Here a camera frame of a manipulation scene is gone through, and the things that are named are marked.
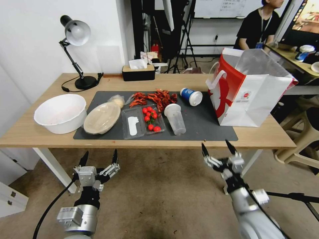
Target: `lanyard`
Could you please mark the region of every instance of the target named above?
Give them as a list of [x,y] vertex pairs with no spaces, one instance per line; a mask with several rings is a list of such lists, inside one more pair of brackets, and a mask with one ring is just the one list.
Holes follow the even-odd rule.
[[269,25],[269,23],[270,23],[270,21],[271,21],[271,18],[272,18],[272,14],[271,14],[271,16],[270,16],[270,18],[269,18],[269,21],[268,21],[268,23],[267,23],[267,25],[266,25],[266,28],[265,28],[265,30],[263,31],[263,29],[264,29],[264,19],[263,19],[263,10],[261,10],[261,17],[262,17],[262,35],[260,36],[260,41],[259,42],[262,42],[262,37],[263,37],[263,34],[265,33],[265,31],[266,31],[266,29],[267,29],[267,27],[268,27],[268,25]]

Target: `black desk lamp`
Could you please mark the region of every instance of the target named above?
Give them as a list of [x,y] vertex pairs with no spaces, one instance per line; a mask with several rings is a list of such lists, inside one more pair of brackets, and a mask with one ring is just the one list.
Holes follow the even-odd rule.
[[65,27],[65,38],[60,41],[60,45],[69,57],[72,65],[79,73],[80,78],[75,81],[75,87],[81,90],[87,90],[96,86],[99,81],[93,76],[83,76],[83,71],[79,65],[73,61],[72,57],[66,50],[68,45],[81,46],[84,45],[90,38],[91,29],[85,23],[79,20],[72,20],[69,16],[63,15],[60,18],[61,24]]

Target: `red and white paper bag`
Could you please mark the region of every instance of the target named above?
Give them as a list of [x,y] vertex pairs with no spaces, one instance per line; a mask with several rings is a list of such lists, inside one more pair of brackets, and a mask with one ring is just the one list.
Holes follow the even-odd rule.
[[284,76],[269,74],[245,75],[235,69],[243,51],[225,48],[213,79],[207,79],[208,93],[220,125],[259,127],[284,92],[298,83],[278,63]]

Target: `id badge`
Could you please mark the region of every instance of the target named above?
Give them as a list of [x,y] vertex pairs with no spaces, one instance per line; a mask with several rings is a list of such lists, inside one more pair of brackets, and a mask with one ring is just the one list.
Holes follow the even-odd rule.
[[258,42],[257,44],[256,44],[256,49],[262,49],[263,48],[263,46],[264,46],[264,44],[263,44],[263,42]]

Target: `cooked crayfish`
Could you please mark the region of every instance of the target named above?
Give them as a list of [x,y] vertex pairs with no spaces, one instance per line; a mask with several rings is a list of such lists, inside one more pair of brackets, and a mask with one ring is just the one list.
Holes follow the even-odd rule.
[[142,92],[137,92],[133,95],[134,101],[130,104],[130,107],[135,105],[146,105],[146,100],[151,100],[157,104],[159,113],[163,112],[165,107],[171,103],[177,102],[177,94],[169,95],[168,90],[156,90],[154,94],[144,94]]

